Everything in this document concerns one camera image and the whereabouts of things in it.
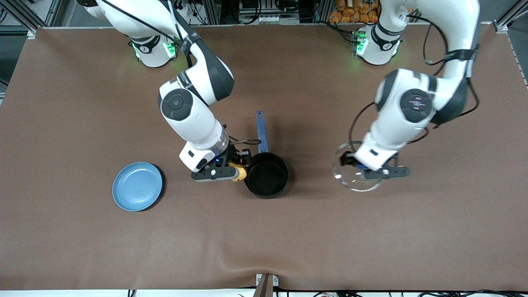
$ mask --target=gray floor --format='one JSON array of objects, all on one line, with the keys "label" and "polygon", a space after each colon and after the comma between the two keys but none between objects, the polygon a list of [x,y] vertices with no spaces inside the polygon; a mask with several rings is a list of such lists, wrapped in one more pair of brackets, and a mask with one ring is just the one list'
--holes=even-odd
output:
[{"label": "gray floor", "polygon": [[[61,24],[78,27],[110,26],[108,21],[92,17],[74,0],[65,1],[69,1],[69,3],[64,6]],[[515,0],[480,0],[480,20],[492,21],[514,2]],[[528,71],[528,15],[516,20],[510,27],[508,34],[521,67]],[[10,80],[25,38],[25,36],[0,36],[0,78],[6,81]]]}]

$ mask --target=pan handle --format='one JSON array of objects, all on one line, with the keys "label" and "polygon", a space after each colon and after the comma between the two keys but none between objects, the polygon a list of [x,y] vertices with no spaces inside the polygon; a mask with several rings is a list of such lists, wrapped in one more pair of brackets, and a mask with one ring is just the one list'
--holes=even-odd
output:
[{"label": "pan handle", "polygon": [[259,153],[268,152],[268,142],[266,141],[266,129],[264,128],[264,113],[259,110],[256,113],[257,117],[257,135],[260,140]]}]

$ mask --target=brown table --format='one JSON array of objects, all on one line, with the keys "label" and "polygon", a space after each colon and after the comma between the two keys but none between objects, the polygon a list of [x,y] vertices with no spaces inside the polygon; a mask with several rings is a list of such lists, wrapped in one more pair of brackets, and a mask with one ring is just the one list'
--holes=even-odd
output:
[{"label": "brown table", "polygon": [[[243,287],[269,272],[298,290],[528,290],[527,91],[492,26],[473,72],[481,107],[403,149],[412,176],[369,193],[332,176],[335,149],[383,76],[435,71],[421,58],[426,29],[410,26],[379,67],[325,26],[199,29],[235,76],[232,96],[211,108],[217,119],[255,137],[262,109],[271,151],[295,171],[275,200],[191,180],[156,106],[184,59],[150,69],[115,30],[38,30],[0,107],[1,289]],[[429,42],[439,58],[438,36]],[[136,161],[163,169],[166,192],[126,212],[110,189]]]}]

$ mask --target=blue plate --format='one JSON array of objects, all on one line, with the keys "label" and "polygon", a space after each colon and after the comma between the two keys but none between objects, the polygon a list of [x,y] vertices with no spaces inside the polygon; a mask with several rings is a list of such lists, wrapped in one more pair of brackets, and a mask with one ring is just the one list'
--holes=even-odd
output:
[{"label": "blue plate", "polygon": [[162,174],[154,165],[146,162],[132,163],[116,176],[112,196],[117,206],[128,211],[148,208],[162,191]]}]

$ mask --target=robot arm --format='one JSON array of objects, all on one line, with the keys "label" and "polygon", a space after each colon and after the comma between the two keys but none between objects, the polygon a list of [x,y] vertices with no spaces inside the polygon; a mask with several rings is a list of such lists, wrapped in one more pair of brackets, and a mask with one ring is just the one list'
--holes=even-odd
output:
[{"label": "robot arm", "polygon": [[467,95],[465,78],[471,76],[476,54],[479,15],[478,0],[384,0],[382,5],[378,23],[365,28],[372,41],[361,55],[365,60],[385,63],[392,57],[396,40],[408,21],[406,7],[419,7],[424,17],[444,31],[448,53],[442,78],[398,69],[381,82],[374,101],[378,118],[354,153],[359,162],[374,171],[430,122],[440,125],[460,114]]},{"label": "robot arm", "polygon": [[233,75],[194,29],[178,13],[174,16],[175,23],[169,10],[158,0],[77,1],[93,16],[105,17],[116,30],[129,36],[134,43],[141,42],[146,47],[145,52],[142,50],[142,61],[147,66],[147,62],[159,64],[158,57],[166,59],[167,53],[160,41],[165,36],[160,36],[123,11],[169,36],[181,39],[180,49],[185,55],[192,53],[196,64],[160,86],[158,106],[171,128],[187,141],[180,159],[193,172],[198,172],[226,151],[229,137],[209,106],[231,94]]}]

